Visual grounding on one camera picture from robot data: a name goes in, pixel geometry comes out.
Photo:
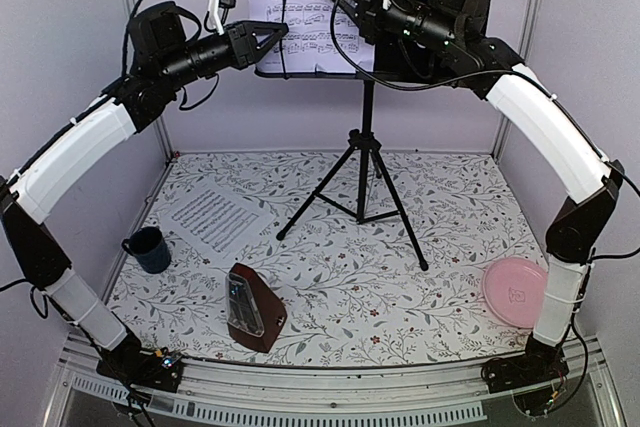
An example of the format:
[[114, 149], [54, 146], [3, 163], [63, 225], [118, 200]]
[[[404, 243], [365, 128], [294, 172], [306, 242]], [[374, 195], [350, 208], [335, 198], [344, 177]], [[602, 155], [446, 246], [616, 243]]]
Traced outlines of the black music stand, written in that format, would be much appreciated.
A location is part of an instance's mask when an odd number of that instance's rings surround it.
[[[283, 240], [296, 221], [312, 202], [320, 199], [339, 208], [340, 203], [324, 195], [323, 190], [343, 165], [355, 153], [361, 154], [357, 209], [352, 217], [359, 224], [368, 222], [365, 215], [365, 194], [368, 170], [373, 168], [377, 177], [383, 179], [395, 204], [391, 216], [400, 216], [413, 247], [419, 245], [398, 192], [380, 154], [381, 145], [372, 131], [374, 87], [382, 85], [400, 91], [418, 90], [418, 82], [423, 81], [426, 89], [440, 86], [458, 87], [462, 79], [454, 76], [452, 70], [442, 60], [443, 51], [428, 40], [433, 34], [441, 41], [462, 42], [464, 34], [475, 32], [482, 35], [486, 31], [490, 0], [401, 0], [405, 29], [402, 38], [386, 34], [375, 44], [374, 69], [367, 71], [357, 68], [356, 76], [364, 83], [362, 126], [349, 133], [349, 146], [327, 175], [311, 192], [305, 202], [277, 233], [277, 240]], [[331, 16], [343, 12], [354, 23], [355, 14], [348, 6], [333, 3]]]

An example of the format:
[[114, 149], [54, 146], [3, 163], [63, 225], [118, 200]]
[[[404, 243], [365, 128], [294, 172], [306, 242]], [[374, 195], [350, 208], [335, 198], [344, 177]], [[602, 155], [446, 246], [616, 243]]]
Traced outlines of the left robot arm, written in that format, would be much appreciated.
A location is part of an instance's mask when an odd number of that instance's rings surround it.
[[110, 352], [111, 366], [128, 381], [148, 373], [139, 342], [73, 270], [44, 225], [61, 197], [103, 156], [161, 116], [176, 94], [226, 68], [256, 64], [288, 33], [285, 23], [237, 21], [207, 36], [187, 37], [190, 12], [173, 2], [131, 18], [131, 68], [106, 87], [10, 179], [1, 183], [1, 222], [26, 281], [44, 292]]

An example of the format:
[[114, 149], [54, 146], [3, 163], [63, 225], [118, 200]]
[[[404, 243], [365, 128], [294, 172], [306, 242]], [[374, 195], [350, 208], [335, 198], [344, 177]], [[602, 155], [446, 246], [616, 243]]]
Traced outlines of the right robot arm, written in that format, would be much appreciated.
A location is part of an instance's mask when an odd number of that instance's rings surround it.
[[616, 206], [623, 180], [524, 60], [484, 35], [491, 0], [331, 0], [368, 43], [388, 33], [426, 47], [472, 90], [505, 115], [547, 160], [567, 198], [546, 233], [548, 277], [542, 310], [517, 362], [517, 374], [537, 383], [552, 371], [551, 348], [563, 342], [579, 301], [593, 246]]

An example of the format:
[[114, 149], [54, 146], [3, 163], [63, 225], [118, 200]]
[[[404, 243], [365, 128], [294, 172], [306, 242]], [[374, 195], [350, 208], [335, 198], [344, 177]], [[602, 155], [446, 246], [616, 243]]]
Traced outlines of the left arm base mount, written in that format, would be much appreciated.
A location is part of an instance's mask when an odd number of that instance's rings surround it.
[[101, 350], [96, 372], [127, 386], [148, 387], [176, 393], [183, 374], [182, 354], [167, 347], [151, 351], [136, 343]]

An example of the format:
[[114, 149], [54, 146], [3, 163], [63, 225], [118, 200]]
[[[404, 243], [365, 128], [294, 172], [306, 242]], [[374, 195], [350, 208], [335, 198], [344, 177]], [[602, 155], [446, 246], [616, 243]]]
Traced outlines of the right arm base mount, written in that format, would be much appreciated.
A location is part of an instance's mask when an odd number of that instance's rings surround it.
[[563, 392], [568, 365], [561, 347], [551, 347], [535, 339], [527, 342], [525, 352], [513, 357], [496, 357], [482, 365], [481, 378], [490, 393], [546, 386], [513, 397], [517, 409], [530, 417], [547, 415]]

